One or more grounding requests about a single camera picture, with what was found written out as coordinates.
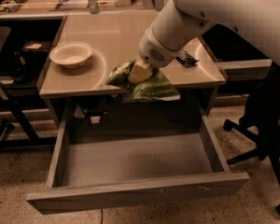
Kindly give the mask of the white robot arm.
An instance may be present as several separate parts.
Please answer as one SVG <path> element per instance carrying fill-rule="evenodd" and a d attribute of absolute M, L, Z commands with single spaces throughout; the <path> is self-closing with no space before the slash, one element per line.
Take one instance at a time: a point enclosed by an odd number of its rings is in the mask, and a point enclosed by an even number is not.
<path fill-rule="evenodd" d="M 280 0 L 168 0 L 139 44 L 139 58 L 167 66 L 190 40 L 220 24 L 280 66 Z"/>

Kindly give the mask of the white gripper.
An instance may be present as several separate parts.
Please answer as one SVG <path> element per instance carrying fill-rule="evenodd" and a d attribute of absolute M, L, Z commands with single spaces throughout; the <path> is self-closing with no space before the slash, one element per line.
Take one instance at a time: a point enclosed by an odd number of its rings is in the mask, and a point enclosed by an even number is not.
<path fill-rule="evenodd" d="M 175 59 L 181 45 L 176 40 L 166 39 L 162 44 L 154 35 L 151 27 L 147 28 L 139 44 L 139 57 L 128 76 L 128 80 L 136 85 L 153 74 L 153 67 L 163 68 Z"/>

